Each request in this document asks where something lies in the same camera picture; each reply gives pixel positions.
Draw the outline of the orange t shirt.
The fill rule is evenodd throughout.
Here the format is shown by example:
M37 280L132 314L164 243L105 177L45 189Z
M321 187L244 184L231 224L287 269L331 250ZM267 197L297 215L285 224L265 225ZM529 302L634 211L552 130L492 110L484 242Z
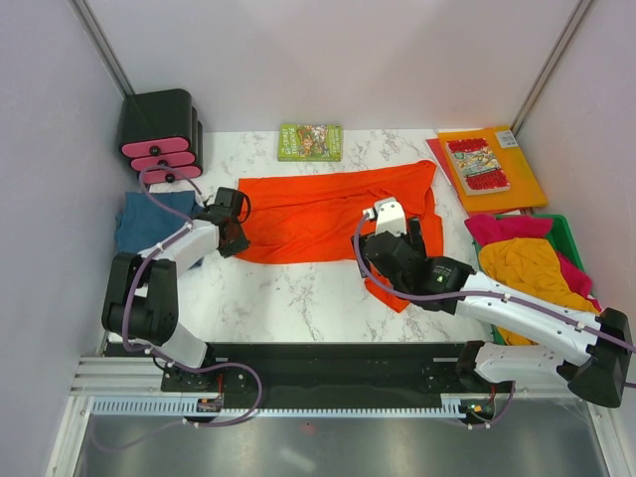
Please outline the orange t shirt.
M361 172L241 178L250 199L243 225L249 240L238 258L258 264L354 260L351 244L363 210L393 197L419 219L426 252L444 253L442 219L435 212L430 161Z

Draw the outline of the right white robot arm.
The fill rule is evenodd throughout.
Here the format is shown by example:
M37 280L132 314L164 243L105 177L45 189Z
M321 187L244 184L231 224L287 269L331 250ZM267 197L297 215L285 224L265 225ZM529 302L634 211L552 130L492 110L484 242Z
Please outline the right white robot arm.
M370 209L351 238L363 276L420 308L501 326L532 340L525 347L471 341L455 379L464 390L507 382L565 386L590 403L618 408L635 346L626 315L583 311L515 290L447 256L428 256L405 228L392 232Z

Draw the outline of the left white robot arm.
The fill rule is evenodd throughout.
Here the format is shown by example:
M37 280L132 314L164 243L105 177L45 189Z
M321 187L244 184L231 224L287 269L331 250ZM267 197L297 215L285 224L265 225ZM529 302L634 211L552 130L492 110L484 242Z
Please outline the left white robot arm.
M220 188L174 233L137 253L117 254L101 312L105 331L118 335L129 352L148 352L183 368L195 390L213 387L219 374L206 359L208 344L179 323L178 278L210 253L228 258L247 250L242 225L250 214L246 193Z

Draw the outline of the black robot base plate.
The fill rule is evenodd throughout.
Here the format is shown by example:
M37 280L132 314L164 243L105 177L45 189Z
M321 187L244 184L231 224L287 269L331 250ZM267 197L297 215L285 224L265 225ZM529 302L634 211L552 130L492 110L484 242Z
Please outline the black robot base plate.
M204 375L163 376L164 392L222 392L228 408L372 410L439 407L445 394L505 395L469 373L459 343L213 345L205 365L234 367Z

